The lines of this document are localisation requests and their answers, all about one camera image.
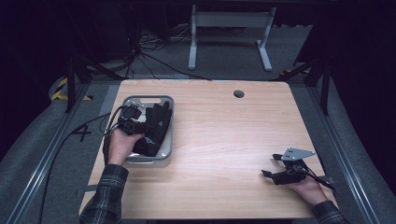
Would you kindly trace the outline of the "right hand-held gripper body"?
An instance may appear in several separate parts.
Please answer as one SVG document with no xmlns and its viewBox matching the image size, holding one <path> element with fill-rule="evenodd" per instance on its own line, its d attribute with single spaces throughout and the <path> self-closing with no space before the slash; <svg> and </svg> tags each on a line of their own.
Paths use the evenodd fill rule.
<svg viewBox="0 0 396 224">
<path fill-rule="evenodd" d="M 314 151 L 288 147 L 282 156 L 282 162 L 286 170 L 273 174 L 274 183 L 276 185 L 286 185 L 304 180 L 309 175 L 309 169 L 304 162 L 304 158 L 314 155 Z"/>
</svg>

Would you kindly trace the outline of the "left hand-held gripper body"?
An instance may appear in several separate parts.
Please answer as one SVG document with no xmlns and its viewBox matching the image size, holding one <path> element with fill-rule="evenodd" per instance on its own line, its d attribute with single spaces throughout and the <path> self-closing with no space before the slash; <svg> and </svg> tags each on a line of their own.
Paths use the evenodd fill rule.
<svg viewBox="0 0 396 224">
<path fill-rule="evenodd" d="M 127 135 L 145 133 L 147 131 L 146 124 L 138 120 L 141 115 L 139 104 L 129 102 L 123 105 L 118 118 L 118 127 Z"/>
</svg>

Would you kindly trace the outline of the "grey plastic bin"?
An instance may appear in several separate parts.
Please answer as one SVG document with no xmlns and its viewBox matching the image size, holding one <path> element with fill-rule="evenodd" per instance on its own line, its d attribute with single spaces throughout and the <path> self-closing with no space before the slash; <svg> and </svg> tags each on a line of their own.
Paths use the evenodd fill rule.
<svg viewBox="0 0 396 224">
<path fill-rule="evenodd" d="M 121 107 L 128 104 L 129 102 L 135 102 L 139 104 L 139 109 L 142 111 L 142 115 L 138 119 L 146 124 L 146 109 L 153 107 L 155 104 L 163 105 L 165 102 L 170 104 L 172 109 L 172 117 L 168 126 L 168 130 L 163 139 L 161 148 L 159 149 L 155 157 L 148 157 L 143 154 L 132 153 L 126 158 L 124 165 L 129 167 L 166 167 L 171 160 L 171 153 L 173 147 L 173 117 L 174 117 L 174 100 L 170 96 L 166 95 L 133 95 L 124 99 L 121 106 L 117 108 L 110 122 L 107 125 L 105 139 L 103 144 L 103 153 L 105 163 L 108 161 L 108 148 L 110 144 L 110 135 L 118 127 L 118 118 L 120 116 Z"/>
</svg>

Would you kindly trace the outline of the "person's right hand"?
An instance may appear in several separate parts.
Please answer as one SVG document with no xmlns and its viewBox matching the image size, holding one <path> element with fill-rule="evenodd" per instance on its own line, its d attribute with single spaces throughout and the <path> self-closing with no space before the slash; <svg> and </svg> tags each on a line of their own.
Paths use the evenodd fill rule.
<svg viewBox="0 0 396 224">
<path fill-rule="evenodd" d="M 297 192 L 308 204 L 312 206 L 328 200 L 328 197 L 323 192 L 319 183 L 312 177 L 306 177 L 298 183 L 288 184 L 287 187 Z"/>
</svg>

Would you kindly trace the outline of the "person's left hand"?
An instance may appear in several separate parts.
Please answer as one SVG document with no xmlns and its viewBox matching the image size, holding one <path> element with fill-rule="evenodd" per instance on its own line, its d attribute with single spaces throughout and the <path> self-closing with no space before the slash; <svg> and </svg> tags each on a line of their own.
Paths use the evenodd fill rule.
<svg viewBox="0 0 396 224">
<path fill-rule="evenodd" d="M 142 133 L 128 135 L 120 129 L 114 130 L 110 136 L 108 164 L 123 165 L 133 151 L 135 143 L 143 137 Z"/>
</svg>

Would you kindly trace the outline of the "black tripod stand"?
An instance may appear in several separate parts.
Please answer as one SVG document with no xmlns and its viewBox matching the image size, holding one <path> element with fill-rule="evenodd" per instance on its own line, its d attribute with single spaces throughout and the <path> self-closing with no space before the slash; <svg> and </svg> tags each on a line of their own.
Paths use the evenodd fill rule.
<svg viewBox="0 0 396 224">
<path fill-rule="evenodd" d="M 314 60 L 309 63 L 304 63 L 290 71 L 282 71 L 275 81 L 286 81 L 292 77 L 297 76 L 303 71 L 308 70 L 308 75 L 304 79 L 304 84 L 306 87 L 315 87 L 318 81 L 321 79 L 321 94 L 320 94 L 320 108 L 322 109 L 325 116 L 328 116 L 328 96 L 330 88 L 330 66 L 325 60 Z"/>
<path fill-rule="evenodd" d="M 76 96 L 76 78 L 82 84 L 89 84 L 92 81 L 92 74 L 88 69 L 88 66 L 98 70 L 101 74 L 104 74 L 114 80 L 125 80 L 125 77 L 121 77 L 116 73 L 105 68 L 98 62 L 83 57 L 81 55 L 73 55 L 69 62 L 66 72 L 67 77 L 67 108 L 66 113 L 70 112 L 74 107 L 77 96 Z"/>
</svg>

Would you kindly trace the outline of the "yellow black hazard tape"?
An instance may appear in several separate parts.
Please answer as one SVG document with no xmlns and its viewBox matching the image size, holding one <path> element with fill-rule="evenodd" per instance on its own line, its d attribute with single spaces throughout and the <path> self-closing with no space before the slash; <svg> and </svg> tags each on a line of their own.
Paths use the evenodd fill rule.
<svg viewBox="0 0 396 224">
<path fill-rule="evenodd" d="M 67 84 L 67 80 L 68 80 L 68 78 L 64 77 L 60 81 L 60 83 L 59 83 L 58 87 L 56 88 L 55 92 L 50 97 L 51 100 L 65 100 L 65 101 L 68 100 L 68 96 L 62 94 L 62 90 L 64 89 L 65 85 Z M 91 100 L 93 100 L 93 96 L 92 95 L 85 95 L 83 97 L 83 100 L 84 101 L 91 101 Z"/>
</svg>

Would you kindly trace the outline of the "aluminium floor rail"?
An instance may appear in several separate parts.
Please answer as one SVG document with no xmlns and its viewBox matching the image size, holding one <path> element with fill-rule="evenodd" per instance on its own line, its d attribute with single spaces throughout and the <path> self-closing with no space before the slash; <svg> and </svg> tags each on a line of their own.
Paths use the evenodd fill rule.
<svg viewBox="0 0 396 224">
<path fill-rule="evenodd" d="M 365 223 L 380 224 L 378 216 L 376 215 L 376 212 L 370 200 L 368 199 L 365 190 L 363 189 L 361 178 L 359 177 L 351 161 L 347 157 L 347 154 L 344 151 L 344 147 L 342 146 L 336 130 L 332 125 L 331 119 L 325 115 L 323 109 L 320 106 L 320 99 L 317 91 L 314 88 L 307 88 L 307 92 L 315 106 L 315 109 L 318 112 L 320 120 L 326 129 L 326 132 L 330 136 L 335 157 L 341 167 L 344 177 L 346 178 L 347 185 L 351 190 L 354 200 L 361 211 Z"/>
<path fill-rule="evenodd" d="M 33 198 L 38 192 L 43 180 L 45 179 L 52 162 L 55 160 L 58 149 L 60 148 L 61 138 L 63 137 L 67 126 L 69 125 L 71 119 L 74 117 L 75 112 L 79 104 L 82 102 L 84 95 L 89 88 L 89 84 L 81 84 L 77 90 L 77 101 L 68 113 L 62 116 L 56 131 L 54 132 L 49 145 L 47 146 L 44 154 L 42 155 L 37 167 L 33 170 L 29 181 L 24 188 L 20 198 L 18 199 L 16 205 L 14 206 L 12 212 L 7 218 L 6 224 L 20 224 L 24 215 L 27 212 Z"/>
</svg>

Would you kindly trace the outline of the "white metal stand frame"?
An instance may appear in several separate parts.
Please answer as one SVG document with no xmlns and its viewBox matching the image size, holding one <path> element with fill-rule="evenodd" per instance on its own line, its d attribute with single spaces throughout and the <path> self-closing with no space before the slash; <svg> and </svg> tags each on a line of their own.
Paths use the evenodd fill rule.
<svg viewBox="0 0 396 224">
<path fill-rule="evenodd" d="M 225 27 L 225 28 L 262 28 L 263 36 L 256 41 L 265 71 L 271 71 L 272 65 L 266 51 L 266 43 L 271 31 L 276 8 L 271 7 L 265 12 L 221 12 L 198 11 L 197 6 L 191 7 L 191 46 L 188 68 L 194 70 L 197 57 L 197 28 Z"/>
</svg>

